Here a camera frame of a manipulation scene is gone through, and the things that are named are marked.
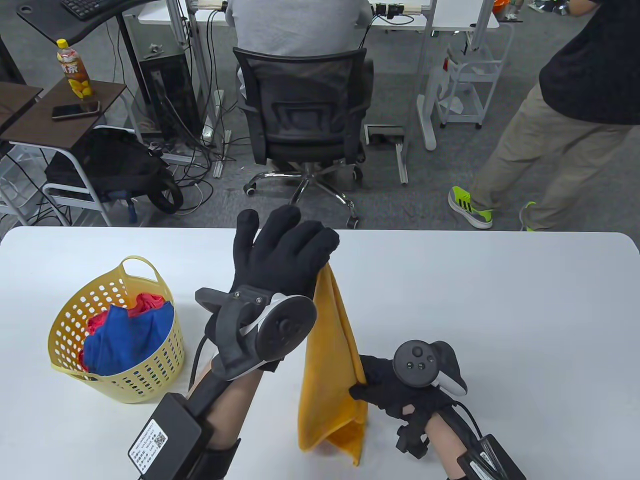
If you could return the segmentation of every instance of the keyboard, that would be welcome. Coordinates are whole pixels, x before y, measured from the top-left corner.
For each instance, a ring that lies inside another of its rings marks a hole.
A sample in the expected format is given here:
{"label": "keyboard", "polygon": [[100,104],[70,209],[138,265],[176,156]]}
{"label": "keyboard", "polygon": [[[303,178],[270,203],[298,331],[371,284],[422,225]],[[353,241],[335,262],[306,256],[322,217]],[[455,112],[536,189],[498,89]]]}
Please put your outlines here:
{"label": "keyboard", "polygon": [[80,20],[88,20],[122,0],[60,0],[60,3]]}

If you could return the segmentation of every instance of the hand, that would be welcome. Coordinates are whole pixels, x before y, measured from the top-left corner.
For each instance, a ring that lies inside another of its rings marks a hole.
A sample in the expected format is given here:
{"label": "hand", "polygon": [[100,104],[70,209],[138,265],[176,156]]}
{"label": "hand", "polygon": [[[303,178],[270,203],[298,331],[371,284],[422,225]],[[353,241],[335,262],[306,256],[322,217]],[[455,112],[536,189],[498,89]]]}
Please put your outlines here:
{"label": "hand", "polygon": [[351,397],[377,406],[390,417],[408,420],[413,410],[408,409],[403,413],[403,408],[409,405],[413,405],[416,411],[426,412],[430,417],[438,410],[454,404],[451,397],[439,388],[431,385],[413,388],[402,383],[396,376],[391,360],[369,355],[360,355],[360,360],[367,384],[351,387]]}
{"label": "hand", "polygon": [[313,299],[318,272],[338,247],[340,237],[319,221],[300,223],[300,218],[299,208],[283,205],[271,212],[254,241],[260,225],[258,213],[240,212],[234,239],[236,275],[232,291],[249,285]]}

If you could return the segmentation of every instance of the black shirt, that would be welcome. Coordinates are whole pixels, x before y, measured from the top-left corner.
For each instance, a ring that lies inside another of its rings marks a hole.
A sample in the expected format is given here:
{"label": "black shirt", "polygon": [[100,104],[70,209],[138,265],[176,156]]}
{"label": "black shirt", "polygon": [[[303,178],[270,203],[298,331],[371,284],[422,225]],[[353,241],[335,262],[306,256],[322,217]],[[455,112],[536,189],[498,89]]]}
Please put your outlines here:
{"label": "black shirt", "polygon": [[545,102],[599,124],[640,125],[640,0],[596,0],[585,28],[540,71]]}

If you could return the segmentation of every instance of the white table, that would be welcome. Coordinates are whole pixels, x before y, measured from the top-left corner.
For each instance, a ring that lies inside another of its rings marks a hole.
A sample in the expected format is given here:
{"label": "white table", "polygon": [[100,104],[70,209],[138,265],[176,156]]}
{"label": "white table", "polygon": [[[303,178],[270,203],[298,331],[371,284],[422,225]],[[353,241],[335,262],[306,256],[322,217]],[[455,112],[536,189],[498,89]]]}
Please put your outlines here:
{"label": "white table", "polygon": [[[186,2],[185,0],[179,0],[182,6],[182,11],[186,15]],[[422,0],[407,0],[402,2],[404,5],[421,6],[428,4]],[[478,13],[480,12],[480,6],[482,0],[440,0],[436,8],[436,16],[433,19],[433,26],[440,31],[463,31],[469,30],[472,23],[476,23],[478,20]],[[196,19],[198,22],[206,23],[207,18],[211,12],[207,10],[198,10],[196,12]],[[398,30],[423,30],[426,25],[426,19],[422,15],[412,15],[414,21],[409,25],[404,26],[390,26],[387,22],[381,19],[376,19],[373,22],[372,28],[381,29],[398,29]],[[169,11],[166,7],[166,0],[156,0],[155,2],[147,3],[140,14],[138,20],[142,24],[150,25],[169,25],[171,20],[169,18]],[[395,18],[389,20],[389,22],[405,23],[406,18]],[[214,25],[227,25],[225,21],[224,13],[217,13],[212,21]],[[489,28],[497,28],[498,22],[494,16],[491,17],[489,22]]]}
{"label": "white table", "polygon": [[[127,450],[154,405],[116,403],[53,371],[49,328],[87,281],[142,255],[173,291],[190,362],[208,316],[193,293],[230,285],[233,235],[8,233],[0,245],[0,477],[138,478]],[[640,255],[629,238],[364,230],[340,238],[332,267],[361,353],[391,356],[404,340],[446,340],[469,385],[465,403],[529,479],[637,479]],[[303,454],[296,432],[303,359],[300,347],[265,375],[228,480],[445,479],[433,451],[418,461],[395,449],[399,422],[376,408],[361,467],[327,447]],[[185,391],[188,370],[176,391]]]}

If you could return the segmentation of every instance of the sneaker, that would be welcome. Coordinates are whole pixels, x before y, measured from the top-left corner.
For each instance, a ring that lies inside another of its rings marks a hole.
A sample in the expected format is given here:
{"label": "sneaker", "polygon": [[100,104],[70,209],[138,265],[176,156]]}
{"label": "sneaker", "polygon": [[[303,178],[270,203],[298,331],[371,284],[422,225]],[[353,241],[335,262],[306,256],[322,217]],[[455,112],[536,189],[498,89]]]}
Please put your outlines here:
{"label": "sneaker", "polygon": [[522,207],[520,209],[520,214],[518,214],[518,216],[520,217],[520,224],[522,225],[520,227],[520,231],[521,232],[535,232],[535,230],[533,228],[529,228],[527,227],[527,225],[524,224],[524,209],[527,207],[530,207],[531,205],[535,205],[536,202],[527,202],[526,205],[524,207]]}
{"label": "sneaker", "polygon": [[471,195],[458,186],[449,190],[449,207],[461,214],[475,228],[486,230],[493,226],[492,210],[476,210],[471,206]]}

